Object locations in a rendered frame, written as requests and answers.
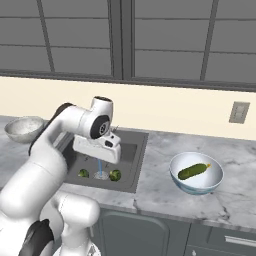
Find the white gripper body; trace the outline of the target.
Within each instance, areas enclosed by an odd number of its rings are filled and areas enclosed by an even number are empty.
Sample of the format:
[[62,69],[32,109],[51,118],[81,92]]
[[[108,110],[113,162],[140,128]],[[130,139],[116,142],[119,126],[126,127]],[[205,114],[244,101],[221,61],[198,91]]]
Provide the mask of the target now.
[[112,164],[117,164],[121,157],[121,139],[110,134],[98,139],[87,139],[76,135],[73,142],[73,150]]

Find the grey kitchen sink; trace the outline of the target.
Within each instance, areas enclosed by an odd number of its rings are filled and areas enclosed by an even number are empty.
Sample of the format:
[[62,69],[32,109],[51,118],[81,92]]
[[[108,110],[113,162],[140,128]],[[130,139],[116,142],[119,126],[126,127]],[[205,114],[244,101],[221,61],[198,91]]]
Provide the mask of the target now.
[[[148,134],[145,132],[120,129],[118,129],[115,134],[121,138],[121,158],[118,164],[102,161],[102,173],[109,173],[112,170],[118,169],[121,171],[121,179],[119,181],[111,181],[105,177],[99,179],[97,175],[98,161],[90,157],[87,162],[84,162],[86,155],[82,155],[73,150],[74,136],[66,133],[56,145],[69,164],[65,182],[81,186],[135,193],[147,145]],[[81,169],[89,171],[89,178],[78,176]]]

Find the grey speckled bowl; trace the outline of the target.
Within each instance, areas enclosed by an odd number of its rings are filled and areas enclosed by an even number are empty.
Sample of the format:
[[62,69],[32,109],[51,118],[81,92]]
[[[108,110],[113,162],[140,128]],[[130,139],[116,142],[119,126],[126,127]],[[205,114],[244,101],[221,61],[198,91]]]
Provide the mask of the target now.
[[14,142],[31,143],[44,128],[44,120],[37,116],[24,116],[10,121],[4,128],[6,135]]

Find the green cucumber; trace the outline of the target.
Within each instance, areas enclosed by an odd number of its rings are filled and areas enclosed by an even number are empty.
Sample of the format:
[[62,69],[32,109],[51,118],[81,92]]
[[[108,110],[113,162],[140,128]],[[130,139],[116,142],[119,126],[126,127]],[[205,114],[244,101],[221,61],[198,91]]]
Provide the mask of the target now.
[[178,173],[178,178],[180,180],[189,179],[191,177],[204,173],[209,167],[210,167],[210,164],[204,164],[204,163],[194,164],[185,169],[182,169]]

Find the white and blue bowl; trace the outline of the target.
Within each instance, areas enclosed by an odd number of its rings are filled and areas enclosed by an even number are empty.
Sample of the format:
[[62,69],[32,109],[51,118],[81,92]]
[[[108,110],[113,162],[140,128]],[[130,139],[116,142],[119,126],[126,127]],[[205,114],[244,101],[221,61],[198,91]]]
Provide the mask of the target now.
[[174,156],[169,171],[176,186],[193,195],[212,192],[224,178],[223,169],[215,159],[197,152]]

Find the grey cupboard door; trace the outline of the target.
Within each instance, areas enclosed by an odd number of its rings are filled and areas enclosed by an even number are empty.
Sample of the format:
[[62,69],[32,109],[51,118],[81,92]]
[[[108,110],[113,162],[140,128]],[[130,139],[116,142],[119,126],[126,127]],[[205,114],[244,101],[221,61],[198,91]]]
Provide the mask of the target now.
[[190,224],[101,209],[93,242],[102,256],[183,256]]

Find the grey framed window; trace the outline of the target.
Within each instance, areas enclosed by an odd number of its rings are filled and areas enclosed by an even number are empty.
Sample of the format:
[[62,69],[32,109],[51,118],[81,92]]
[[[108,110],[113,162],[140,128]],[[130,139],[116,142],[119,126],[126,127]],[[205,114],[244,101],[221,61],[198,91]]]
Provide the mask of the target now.
[[0,0],[0,76],[256,92],[256,0]]

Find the grey drawer front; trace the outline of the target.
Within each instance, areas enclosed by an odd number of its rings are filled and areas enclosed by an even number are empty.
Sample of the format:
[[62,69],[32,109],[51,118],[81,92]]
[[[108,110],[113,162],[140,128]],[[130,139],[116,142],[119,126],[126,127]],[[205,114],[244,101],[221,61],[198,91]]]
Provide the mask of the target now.
[[192,224],[184,256],[256,256],[256,248],[225,242],[224,236],[256,240],[256,230]]

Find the grey wall outlet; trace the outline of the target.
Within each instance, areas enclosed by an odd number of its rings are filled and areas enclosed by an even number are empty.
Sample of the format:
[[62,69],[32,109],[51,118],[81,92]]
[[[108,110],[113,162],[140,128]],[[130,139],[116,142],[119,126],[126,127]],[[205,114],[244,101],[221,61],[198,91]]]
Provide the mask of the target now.
[[229,122],[243,124],[245,122],[250,103],[249,102],[237,102],[233,103]]

